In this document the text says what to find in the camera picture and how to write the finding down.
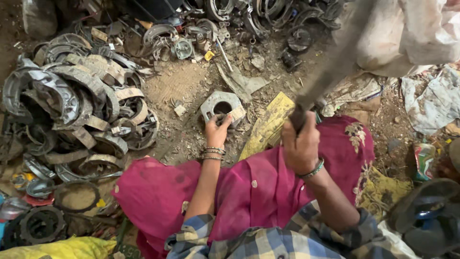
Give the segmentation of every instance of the bracelet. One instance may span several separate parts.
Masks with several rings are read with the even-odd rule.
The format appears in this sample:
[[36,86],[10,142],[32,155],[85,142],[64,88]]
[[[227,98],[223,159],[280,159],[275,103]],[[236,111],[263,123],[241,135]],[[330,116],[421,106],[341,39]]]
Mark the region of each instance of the bracelet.
[[222,157],[221,158],[218,158],[218,157],[202,157],[201,159],[214,159],[214,160],[220,160],[220,161],[224,160]]
[[319,158],[319,161],[318,161],[318,165],[316,166],[316,168],[311,171],[310,173],[308,174],[305,174],[305,175],[301,175],[299,176],[300,178],[303,178],[303,177],[306,177],[306,178],[309,178],[309,177],[312,177],[314,176],[315,174],[317,174],[319,172],[319,170],[321,170],[322,166],[324,165],[324,158]]
[[219,150],[219,151],[222,151],[223,154],[225,156],[225,154],[227,154],[227,151],[225,151],[225,149],[221,149],[221,148],[218,148],[218,147],[205,147],[204,150],[207,151],[208,149],[215,149],[215,150]]
[[219,154],[219,155],[222,155],[222,156],[225,155],[224,152],[214,151],[214,150],[205,150],[204,153],[216,153],[216,154]]

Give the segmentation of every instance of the yellow cloth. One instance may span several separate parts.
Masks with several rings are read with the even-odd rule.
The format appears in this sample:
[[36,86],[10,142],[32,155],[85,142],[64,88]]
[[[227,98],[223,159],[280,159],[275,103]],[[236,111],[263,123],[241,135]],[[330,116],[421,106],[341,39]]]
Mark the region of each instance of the yellow cloth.
[[2,259],[105,259],[116,245],[115,240],[84,236],[28,247],[14,247],[0,252]]

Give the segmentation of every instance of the hole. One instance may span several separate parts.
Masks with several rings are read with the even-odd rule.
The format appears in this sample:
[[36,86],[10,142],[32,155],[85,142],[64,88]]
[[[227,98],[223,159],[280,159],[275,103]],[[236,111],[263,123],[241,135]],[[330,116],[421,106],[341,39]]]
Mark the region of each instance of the hole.
[[218,102],[216,106],[214,106],[214,114],[227,114],[229,112],[231,112],[231,105],[228,102]]

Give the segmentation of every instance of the woman's right hand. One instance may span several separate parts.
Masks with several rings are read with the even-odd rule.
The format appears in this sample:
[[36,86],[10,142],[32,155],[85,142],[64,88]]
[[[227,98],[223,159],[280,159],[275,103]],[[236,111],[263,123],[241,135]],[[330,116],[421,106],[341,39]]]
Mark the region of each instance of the woman's right hand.
[[289,120],[284,123],[282,131],[284,160],[298,176],[312,172],[319,161],[320,133],[316,129],[316,116],[314,112],[306,112],[305,116],[305,125],[298,136]]

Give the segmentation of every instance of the gold embroidery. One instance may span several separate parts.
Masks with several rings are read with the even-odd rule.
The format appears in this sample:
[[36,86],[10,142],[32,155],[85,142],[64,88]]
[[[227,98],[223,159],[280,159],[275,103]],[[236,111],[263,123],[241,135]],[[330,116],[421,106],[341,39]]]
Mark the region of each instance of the gold embroidery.
[[364,126],[359,122],[353,122],[345,128],[345,134],[350,136],[351,144],[355,147],[355,152],[358,154],[359,141],[363,147],[366,146],[364,140],[366,139],[366,133],[363,131]]

